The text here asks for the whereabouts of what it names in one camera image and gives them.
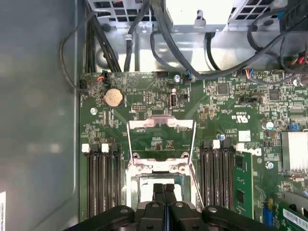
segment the connector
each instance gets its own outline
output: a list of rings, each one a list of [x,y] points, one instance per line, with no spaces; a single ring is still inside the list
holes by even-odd
[[[263,224],[274,227],[273,212],[268,207],[262,208]]]

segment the black cable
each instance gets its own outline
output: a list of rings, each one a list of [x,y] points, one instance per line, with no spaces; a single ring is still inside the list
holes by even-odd
[[[234,67],[231,67],[227,70],[216,71],[214,73],[201,75],[191,66],[191,64],[185,59],[183,54],[180,52],[180,50],[176,46],[176,44],[175,44],[175,42],[174,42],[174,40],[173,40],[169,30],[168,30],[168,27],[167,27],[167,25],[164,21],[164,14],[162,12],[162,9],[161,9],[159,3],[154,1],[152,3],[152,8],[153,8],[154,14],[156,16],[156,20],[157,20],[159,29],[160,29],[160,31],[163,35],[163,38],[165,39],[165,41],[166,41],[167,45],[169,46],[169,49],[171,50],[173,55],[185,67],[185,69],[187,69],[194,76],[196,76],[197,79],[201,79],[201,80],[214,80],[214,79],[217,79],[219,77],[223,77],[223,76],[226,76],[228,74],[231,74],[231,73],[233,73],[233,72],[235,72],[239,69],[245,68],[246,66],[250,65],[251,63],[255,62],[257,59],[259,59],[267,51],[269,51],[276,43],[278,43],[281,39],[283,39],[289,32],[291,32],[298,25],[298,24],[296,24],[295,26],[293,26],[293,27],[285,30],[284,32],[282,32],[279,36],[274,38],[265,48],[263,48],[261,51],[257,52],[254,56],[250,57],[246,61],[244,61],[244,62],[242,62],[242,63],[240,63],[240,64],[238,64]]]
[[[154,58],[162,65],[165,66],[166,68],[168,68],[169,71],[176,71],[176,72],[183,72],[182,70],[173,67],[171,65],[169,65],[166,61],[164,61],[161,57],[159,57],[159,55],[156,53],[155,51],[155,39],[154,36],[160,34],[159,31],[153,31],[150,35],[150,45],[151,45],[151,51],[152,54],[154,56]]]
[[[206,39],[206,53],[208,60],[210,61],[212,67],[216,71],[220,71],[220,68],[217,66],[216,62],[214,61],[214,58],[212,56],[212,49],[211,49],[211,43],[212,43],[212,38],[215,36],[215,32],[207,32],[205,33],[205,39]]]
[[[78,26],[75,27],[74,30],[72,30],[71,32],[69,32],[69,34],[61,40],[60,42],[60,48],[59,48],[59,59],[60,59],[60,63],[61,63],[61,69],[62,69],[62,73],[65,77],[65,79],[67,80],[67,82],[71,85],[72,88],[74,88],[77,92],[79,93],[88,93],[95,85],[95,83],[93,83],[91,86],[89,86],[88,88],[86,89],[81,89],[80,87],[77,87],[72,79],[70,78],[69,76],[69,73],[66,69],[66,66],[65,66],[65,62],[64,62],[64,56],[63,56],[63,49],[64,49],[64,45],[65,43],[68,41],[68,39],[73,35],[75,34],[78,30],[80,30],[81,28],[83,28],[85,26],[85,24],[96,14],[96,12],[91,12],[87,18],[85,19],[85,22],[83,24],[80,24]]]
[[[132,25],[130,26],[128,30],[128,34],[133,35],[134,31],[137,28],[138,23],[141,22],[141,20],[143,19],[143,17],[145,16],[149,8],[150,8],[149,0],[145,0],[143,2],[143,5],[141,7],[139,14],[137,15]],[[124,72],[129,71],[132,50],[133,50],[133,42],[132,40],[127,40],[126,41],[126,58],[124,62]]]
[[[90,6],[86,3],[87,12],[91,12]],[[117,61],[116,55],[114,50],[112,49],[105,32],[98,21],[97,17],[93,17],[90,21],[92,28],[94,30],[94,34],[100,44],[102,52],[105,56],[105,59],[108,63],[108,66],[112,72],[121,72],[121,68],[119,62]]]
[[[282,39],[281,46],[280,46],[280,63],[282,64],[282,67],[284,68],[284,70],[287,71],[287,72],[290,72],[290,74],[292,74],[292,75],[290,75],[289,77],[287,77],[283,80],[277,81],[277,82],[265,82],[263,80],[254,79],[252,77],[250,77],[250,79],[249,79],[250,81],[257,83],[257,84],[261,84],[261,85],[280,85],[280,84],[285,83],[285,82],[289,81],[290,79],[296,77],[295,76],[296,74],[306,74],[307,73],[305,71],[293,70],[293,69],[286,67],[286,65],[284,64],[284,60],[283,60],[283,51],[284,51],[284,47],[285,47],[285,41],[286,41],[286,37],[284,37]],[[306,38],[305,39],[305,58],[304,58],[303,63],[301,64],[301,66],[298,67],[299,69],[305,68],[306,61],[307,61],[307,55],[308,55],[308,41],[307,41],[307,38]]]
[[[284,7],[284,8],[279,8],[279,9],[272,10],[270,12],[266,12],[266,13],[260,15],[258,18],[256,18],[252,22],[252,24],[249,26],[248,31],[247,31],[247,39],[248,39],[248,42],[249,42],[250,46],[253,49],[255,49],[257,52],[261,51],[263,49],[263,47],[261,47],[259,44],[257,44],[257,42],[255,41],[255,39],[254,39],[254,37],[252,35],[254,26],[256,26],[257,22],[260,21],[261,19],[273,16],[273,15],[277,15],[278,13],[284,12],[286,9],[287,8]],[[274,57],[277,60],[277,62],[280,63],[279,55],[276,54],[275,52],[267,51],[265,54]]]

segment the chipset heatsink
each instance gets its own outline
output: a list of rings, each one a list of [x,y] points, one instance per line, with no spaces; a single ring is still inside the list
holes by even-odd
[[[308,172],[308,132],[282,132],[284,171]]]

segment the colorful wires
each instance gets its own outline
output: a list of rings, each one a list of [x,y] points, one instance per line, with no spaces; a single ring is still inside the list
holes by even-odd
[[[104,76],[99,76],[99,77],[97,78],[97,81],[103,81],[104,79],[105,79]]]
[[[251,75],[255,72],[254,69],[245,69],[247,79],[251,79]]]

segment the capacitor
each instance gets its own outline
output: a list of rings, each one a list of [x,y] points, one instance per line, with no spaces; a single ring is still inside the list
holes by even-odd
[[[262,128],[264,130],[273,130],[274,129],[274,123],[273,122],[265,122],[262,124]]]
[[[273,130],[274,129],[274,123],[273,122],[267,122],[266,123],[266,128],[268,130]]]

